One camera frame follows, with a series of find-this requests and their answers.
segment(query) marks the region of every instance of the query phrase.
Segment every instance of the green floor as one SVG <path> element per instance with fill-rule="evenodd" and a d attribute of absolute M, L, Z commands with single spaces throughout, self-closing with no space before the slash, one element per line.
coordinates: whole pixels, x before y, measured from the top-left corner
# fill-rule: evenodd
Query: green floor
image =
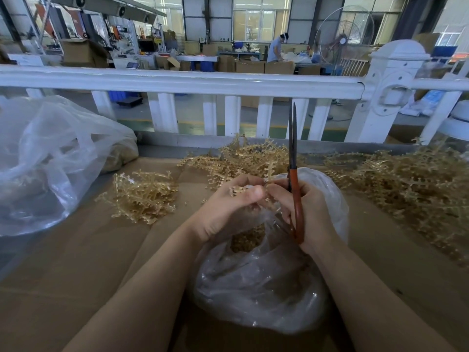
<path fill-rule="evenodd" d="M 120 123 L 133 129 L 134 131 L 149 131 L 153 132 L 153 123 L 149 120 L 119 120 Z M 179 122 L 179 133 L 184 135 L 203 135 L 203 123 L 187 123 Z M 242 123 L 240 125 L 240 135 L 246 137 L 256 136 L 256 126 L 249 123 Z M 309 128 L 303 129 L 301 139 L 308 139 Z M 271 138 L 285 138 L 287 134 L 286 127 L 270 127 L 269 137 Z M 324 130 L 321 141 L 330 142 L 343 142 L 347 130 Z M 225 135 L 225 125 L 217 125 L 217 135 Z"/>

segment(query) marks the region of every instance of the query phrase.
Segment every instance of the red scissor handle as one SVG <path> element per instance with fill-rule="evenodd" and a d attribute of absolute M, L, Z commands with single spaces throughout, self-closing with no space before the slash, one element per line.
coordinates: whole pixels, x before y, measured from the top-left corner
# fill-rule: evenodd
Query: red scissor handle
<path fill-rule="evenodd" d="M 290 179 L 291 190 L 293 194 L 293 204 L 295 206 L 295 226 L 293 221 L 290 224 L 290 233 L 292 234 L 295 242 L 302 244 L 304 241 L 304 216 L 303 216 L 303 205 L 301 202 L 301 190 L 300 183 L 298 182 L 298 173 L 296 169 L 290 169 L 288 171 L 288 177 Z"/>

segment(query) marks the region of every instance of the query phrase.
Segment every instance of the clear plastic bag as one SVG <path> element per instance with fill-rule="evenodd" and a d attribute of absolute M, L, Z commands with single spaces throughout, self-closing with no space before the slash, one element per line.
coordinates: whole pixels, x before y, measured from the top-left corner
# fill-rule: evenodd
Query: clear plastic bag
<path fill-rule="evenodd" d="M 299 168 L 300 180 L 326 198 L 332 223 L 347 241 L 349 207 L 325 174 Z M 252 251 L 233 253 L 231 237 L 264 223 L 266 236 Z M 311 259 L 266 209 L 232 222 L 199 254 L 189 286 L 195 303 L 218 319 L 285 334 L 314 328 L 328 305 L 328 290 Z"/>
<path fill-rule="evenodd" d="M 0 236 L 55 225 L 103 168 L 138 156 L 130 128 L 61 96 L 10 99 L 0 124 Z"/>

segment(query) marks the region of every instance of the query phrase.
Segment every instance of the hand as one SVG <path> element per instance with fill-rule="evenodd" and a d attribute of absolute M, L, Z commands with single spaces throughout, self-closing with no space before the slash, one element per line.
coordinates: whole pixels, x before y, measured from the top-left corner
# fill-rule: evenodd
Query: hand
<path fill-rule="evenodd" d="M 195 229 L 202 242 L 206 242 L 211 236 L 216 235 L 227 224 L 235 211 L 265 198 L 264 184 L 262 178 L 243 174 L 220 186 L 189 219 L 190 225 Z M 246 185 L 254 186 L 234 197 L 230 195 L 231 187 Z"/>
<path fill-rule="evenodd" d="M 284 221 L 288 224 L 293 221 L 295 226 L 293 195 L 286 188 L 288 188 L 287 178 L 276 180 L 274 183 L 267 184 L 266 186 L 267 192 L 280 202 Z M 300 247 L 309 254 L 311 249 L 317 246 L 317 243 L 324 242 L 330 238 L 336 238 L 338 235 L 332 225 L 322 191 L 302 181 L 300 181 L 300 190 L 305 226 L 304 242 Z"/>

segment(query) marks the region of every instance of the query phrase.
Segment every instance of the blue shirt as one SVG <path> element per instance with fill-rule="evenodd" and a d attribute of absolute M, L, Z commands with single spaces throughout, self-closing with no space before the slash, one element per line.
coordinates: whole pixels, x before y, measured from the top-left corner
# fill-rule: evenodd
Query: blue shirt
<path fill-rule="evenodd" d="M 278 53 L 280 53 L 281 46 L 282 46 L 282 41 L 280 40 L 280 36 L 278 36 L 276 39 L 272 41 L 272 43 L 270 43 L 269 54 L 267 56 L 267 62 L 278 60 L 273 50 L 277 49 Z"/>

